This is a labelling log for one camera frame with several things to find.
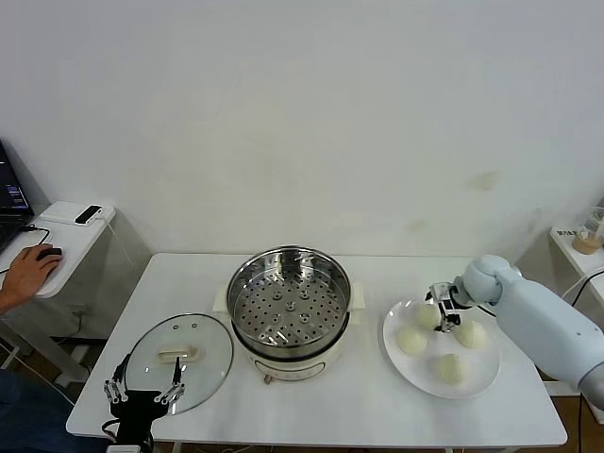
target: laptop screen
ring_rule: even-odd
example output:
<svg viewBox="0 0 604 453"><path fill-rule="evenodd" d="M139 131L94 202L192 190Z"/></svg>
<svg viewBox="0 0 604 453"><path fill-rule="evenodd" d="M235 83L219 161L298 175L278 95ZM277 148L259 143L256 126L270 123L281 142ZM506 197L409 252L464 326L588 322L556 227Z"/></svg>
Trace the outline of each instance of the laptop screen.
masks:
<svg viewBox="0 0 604 453"><path fill-rule="evenodd" d="M15 213L29 210L29 205L0 143L0 211Z"/></svg>

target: white cable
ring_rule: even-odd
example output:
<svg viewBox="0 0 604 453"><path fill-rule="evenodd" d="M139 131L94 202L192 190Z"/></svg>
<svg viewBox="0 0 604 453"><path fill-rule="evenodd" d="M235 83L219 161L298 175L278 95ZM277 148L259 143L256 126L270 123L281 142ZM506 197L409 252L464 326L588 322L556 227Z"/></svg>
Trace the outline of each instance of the white cable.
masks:
<svg viewBox="0 0 604 453"><path fill-rule="evenodd" d="M103 216L102 213L96 214L96 218L101 219L103 222L105 222L105 225L109 227L109 229L111 230L111 234L113 234L113 237L115 238L115 241L117 241L120 248L122 249L122 253L124 253L124 256L126 257L127 261L130 263L130 267L134 268L134 262L132 262L130 255L128 255L128 252L126 252L126 248L124 247L124 243L122 242L120 237L115 234L115 230L113 229L113 226L111 226L111 223Z"/></svg>
<svg viewBox="0 0 604 453"><path fill-rule="evenodd" d="M0 346L2 346L2 348L7 351L10 354L10 349L8 349L6 346L4 346L3 344L0 343ZM65 401L67 401L69 404L71 404L72 406L75 406L76 404L69 399L61 390L59 390L57 387L55 387L53 384L50 383L50 381L48 379L46 379L44 376L42 376L40 373L38 373L36 370L34 370L32 367L30 367L27 363L25 363L24 361L22 361L21 359L19 359L17 356L15 356L15 359L17 361L19 361L19 363L22 364L22 366L24 366L25 368L27 368L29 371L31 371L34 375L36 375L38 378L40 378L41 380L43 380L44 382L46 382L49 386L52 387L52 389L57 392L58 394L60 394L63 398L65 398Z"/></svg>
<svg viewBox="0 0 604 453"><path fill-rule="evenodd" d="M232 448L227 448L223 450L222 453L242 453L243 451L249 450L253 445L245 446L244 448L240 448L239 450L233 450Z"/></svg>
<svg viewBox="0 0 604 453"><path fill-rule="evenodd" d="M562 299L565 299L569 294L572 293L572 291L577 288L581 283L583 283L583 281L585 281L587 278L590 278L593 274L597 274L600 271L604 271L604 266L602 267L598 267L594 270L592 270L589 274L585 274L583 277L581 277L579 280L577 280L577 282L575 282L575 284L573 284L573 286L571 286L569 289L567 289L561 296Z"/></svg>

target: human arm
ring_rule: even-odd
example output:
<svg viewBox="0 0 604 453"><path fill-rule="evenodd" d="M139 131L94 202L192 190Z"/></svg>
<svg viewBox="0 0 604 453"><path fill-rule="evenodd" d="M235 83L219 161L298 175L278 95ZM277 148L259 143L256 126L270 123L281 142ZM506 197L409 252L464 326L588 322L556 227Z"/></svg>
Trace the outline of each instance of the human arm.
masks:
<svg viewBox="0 0 604 453"><path fill-rule="evenodd" d="M40 252L47 248L52 248L52 244L24 248L12 261L0 290L0 314L27 302L59 265L61 255L37 260Z"/></svg>

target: table leg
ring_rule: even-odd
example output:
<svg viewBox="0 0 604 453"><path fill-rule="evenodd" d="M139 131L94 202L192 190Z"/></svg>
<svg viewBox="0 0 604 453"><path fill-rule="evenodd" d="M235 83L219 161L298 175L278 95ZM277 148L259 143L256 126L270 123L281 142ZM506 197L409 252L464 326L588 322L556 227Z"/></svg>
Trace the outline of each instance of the table leg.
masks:
<svg viewBox="0 0 604 453"><path fill-rule="evenodd" d="M8 370L8 368L12 364L12 361L15 360L15 358L17 357L18 354L19 354L19 348L15 347L12 350L12 352L10 354L8 354L8 357L2 362L2 365L0 365L0 370Z"/></svg>
<svg viewBox="0 0 604 453"><path fill-rule="evenodd" d="M23 338L17 335L12 329L0 320L0 338L8 342L12 347L18 347L22 354L28 356L33 352L32 347L27 344Z"/></svg>
<svg viewBox="0 0 604 453"><path fill-rule="evenodd" d="M73 381L86 382L88 370L55 344L32 317L26 316L24 309L25 307L20 307L11 310L5 315L3 321Z"/></svg>

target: glass lid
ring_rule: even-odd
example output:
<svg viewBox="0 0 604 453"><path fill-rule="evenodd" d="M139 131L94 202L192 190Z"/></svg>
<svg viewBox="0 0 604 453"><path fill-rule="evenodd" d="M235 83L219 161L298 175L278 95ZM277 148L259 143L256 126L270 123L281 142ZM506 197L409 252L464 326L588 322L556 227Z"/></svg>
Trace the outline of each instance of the glass lid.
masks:
<svg viewBox="0 0 604 453"><path fill-rule="evenodd" d="M170 408L176 414L210 398L227 378L233 342L227 328L206 314L181 314L159 323L132 349L126 366L128 390L167 391L180 358L185 393Z"/></svg>

